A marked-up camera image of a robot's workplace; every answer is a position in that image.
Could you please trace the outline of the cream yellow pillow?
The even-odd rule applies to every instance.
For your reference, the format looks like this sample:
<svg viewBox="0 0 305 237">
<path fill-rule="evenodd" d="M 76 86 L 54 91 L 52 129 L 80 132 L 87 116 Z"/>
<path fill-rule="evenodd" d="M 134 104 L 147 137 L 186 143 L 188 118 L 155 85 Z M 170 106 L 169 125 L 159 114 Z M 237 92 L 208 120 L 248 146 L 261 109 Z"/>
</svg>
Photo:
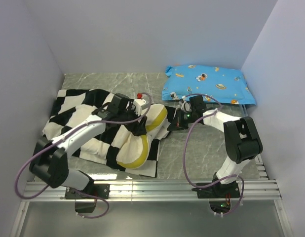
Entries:
<svg viewBox="0 0 305 237">
<path fill-rule="evenodd" d="M 164 105 L 153 104 L 146 114 L 147 133 L 135 136 L 131 132 L 126 132 L 122 135 L 124 143 L 116 156 L 117 164 L 128 169 L 141 167 L 148 158 L 153 139 L 161 134 L 167 115 L 168 111 Z"/>
</svg>

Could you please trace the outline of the black white checkered pillowcase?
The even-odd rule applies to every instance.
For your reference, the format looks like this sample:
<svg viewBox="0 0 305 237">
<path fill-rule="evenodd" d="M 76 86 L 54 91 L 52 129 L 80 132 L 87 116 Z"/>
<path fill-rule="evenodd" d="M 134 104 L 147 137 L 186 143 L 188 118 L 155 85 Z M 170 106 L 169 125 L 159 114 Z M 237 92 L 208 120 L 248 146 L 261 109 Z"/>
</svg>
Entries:
<svg viewBox="0 0 305 237">
<path fill-rule="evenodd" d="M 159 144 L 175 113 L 173 107 L 102 89 L 60 90 L 42 134 L 69 157 L 154 178 Z"/>
</svg>

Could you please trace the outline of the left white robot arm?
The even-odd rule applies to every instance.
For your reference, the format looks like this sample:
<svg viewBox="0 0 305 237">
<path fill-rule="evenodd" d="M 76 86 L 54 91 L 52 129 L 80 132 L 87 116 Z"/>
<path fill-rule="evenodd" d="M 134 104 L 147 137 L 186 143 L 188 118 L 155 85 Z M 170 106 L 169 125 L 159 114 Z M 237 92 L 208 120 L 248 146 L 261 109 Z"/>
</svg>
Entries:
<svg viewBox="0 0 305 237">
<path fill-rule="evenodd" d="M 139 93 L 134 100 L 117 93 L 112 100 L 96 108 L 83 122 L 51 140 L 41 138 L 29 170 L 49 187 L 59 186 L 76 189 L 82 198 L 94 193 L 93 179 L 87 174 L 70 169 L 68 159 L 92 138 L 103 134 L 115 125 L 130 125 L 143 131 L 145 115 L 152 98 L 142 98 Z"/>
</svg>

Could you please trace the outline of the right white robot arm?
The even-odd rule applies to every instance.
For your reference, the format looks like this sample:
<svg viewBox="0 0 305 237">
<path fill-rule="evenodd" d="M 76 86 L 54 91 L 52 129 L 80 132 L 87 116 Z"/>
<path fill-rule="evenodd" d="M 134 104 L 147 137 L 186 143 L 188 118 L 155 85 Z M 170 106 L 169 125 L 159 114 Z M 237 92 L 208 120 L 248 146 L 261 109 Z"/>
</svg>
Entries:
<svg viewBox="0 0 305 237">
<path fill-rule="evenodd" d="M 183 105 L 177 108 L 168 130 L 188 130 L 183 151 L 183 171 L 187 182 L 196 189 L 212 187 L 217 197 L 224 197 L 229 192 L 229 184 L 240 178 L 242 169 L 263 151 L 263 145 L 251 117 L 235 117 L 221 112 L 222 104 L 215 98 L 201 93 L 183 96 Z M 213 127 L 224 133 L 227 158 L 215 173 L 214 181 L 207 185 L 193 183 L 186 169 L 186 151 L 189 138 L 198 124 Z"/>
</svg>

